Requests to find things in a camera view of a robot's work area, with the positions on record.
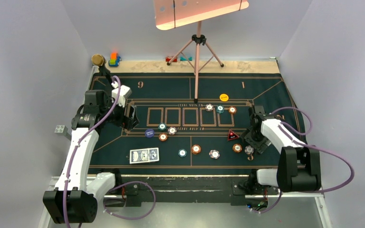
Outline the orange poker chip stack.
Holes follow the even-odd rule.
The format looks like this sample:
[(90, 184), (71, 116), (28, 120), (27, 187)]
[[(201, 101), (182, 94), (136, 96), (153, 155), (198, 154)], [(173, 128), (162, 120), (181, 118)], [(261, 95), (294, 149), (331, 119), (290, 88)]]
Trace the orange poker chip stack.
[(201, 151), (202, 149), (200, 145), (195, 144), (191, 147), (192, 154), (199, 154)]

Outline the pink poker chip stack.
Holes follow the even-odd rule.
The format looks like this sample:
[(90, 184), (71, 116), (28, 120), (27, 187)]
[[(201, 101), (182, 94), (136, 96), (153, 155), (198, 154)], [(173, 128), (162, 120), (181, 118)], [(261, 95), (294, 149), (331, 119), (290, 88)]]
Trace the pink poker chip stack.
[(210, 150), (209, 157), (212, 159), (218, 159), (220, 157), (220, 152), (218, 150)]

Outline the red triangular dealer button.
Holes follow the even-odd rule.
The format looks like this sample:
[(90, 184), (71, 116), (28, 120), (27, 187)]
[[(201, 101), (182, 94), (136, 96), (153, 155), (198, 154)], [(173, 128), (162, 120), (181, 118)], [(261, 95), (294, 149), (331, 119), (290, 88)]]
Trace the red triangular dealer button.
[(236, 134), (232, 129), (228, 130), (228, 141), (237, 140), (240, 136)]

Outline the yellow big blind button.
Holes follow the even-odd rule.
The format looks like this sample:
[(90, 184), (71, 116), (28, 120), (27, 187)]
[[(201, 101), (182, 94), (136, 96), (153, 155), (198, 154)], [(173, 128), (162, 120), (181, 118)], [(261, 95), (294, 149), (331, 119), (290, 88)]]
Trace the yellow big blind button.
[(229, 100), (229, 96), (227, 94), (220, 94), (219, 99), (222, 102), (227, 102)]

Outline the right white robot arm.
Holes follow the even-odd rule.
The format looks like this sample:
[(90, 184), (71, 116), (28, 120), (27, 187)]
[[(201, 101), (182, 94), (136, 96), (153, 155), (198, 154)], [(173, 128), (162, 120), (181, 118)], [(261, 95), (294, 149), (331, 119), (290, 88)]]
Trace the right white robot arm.
[(252, 170), (242, 187), (250, 194), (260, 193), (266, 186), (282, 192), (319, 190), (319, 151), (306, 147), (277, 115), (266, 113), (261, 105), (250, 107), (249, 117), (250, 127), (240, 135), (242, 142), (258, 153), (274, 146), (279, 152), (279, 162), (276, 169)]

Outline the blue playing card deck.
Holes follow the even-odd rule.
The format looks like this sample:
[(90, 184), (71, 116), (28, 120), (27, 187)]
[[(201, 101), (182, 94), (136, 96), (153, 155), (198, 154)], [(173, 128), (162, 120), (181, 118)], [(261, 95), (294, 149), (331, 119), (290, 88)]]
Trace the blue playing card deck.
[(160, 158), (158, 147), (130, 150), (130, 164), (151, 163), (158, 162), (159, 160)]

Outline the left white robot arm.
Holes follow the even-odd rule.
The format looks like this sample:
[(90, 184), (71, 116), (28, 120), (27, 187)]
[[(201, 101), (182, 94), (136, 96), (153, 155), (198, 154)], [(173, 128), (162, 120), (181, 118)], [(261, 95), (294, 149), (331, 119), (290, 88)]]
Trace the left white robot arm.
[(85, 102), (72, 119), (71, 145), (63, 171), (53, 190), (43, 195), (43, 203), (56, 224), (91, 223), (95, 220), (98, 203), (104, 195), (118, 194), (123, 187), (115, 171), (99, 173), (87, 183), (88, 169), (99, 134), (106, 124), (131, 130), (138, 124), (134, 107), (125, 115), (127, 86), (105, 90), (88, 90)]

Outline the blue small blind button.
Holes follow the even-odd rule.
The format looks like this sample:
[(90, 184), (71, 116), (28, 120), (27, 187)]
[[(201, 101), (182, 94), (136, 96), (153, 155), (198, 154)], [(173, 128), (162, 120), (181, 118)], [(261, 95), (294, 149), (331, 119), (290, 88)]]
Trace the blue small blind button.
[(153, 129), (147, 129), (144, 134), (145, 137), (152, 138), (155, 135), (155, 131)]

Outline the green poker chip stack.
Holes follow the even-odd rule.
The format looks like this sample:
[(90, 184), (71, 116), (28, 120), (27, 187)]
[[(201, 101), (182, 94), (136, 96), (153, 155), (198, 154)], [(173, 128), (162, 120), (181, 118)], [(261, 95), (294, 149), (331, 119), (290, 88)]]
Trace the green poker chip stack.
[(179, 155), (180, 157), (185, 157), (185, 156), (187, 155), (187, 151), (186, 151), (185, 149), (180, 149), (180, 150), (178, 151), (178, 155)]

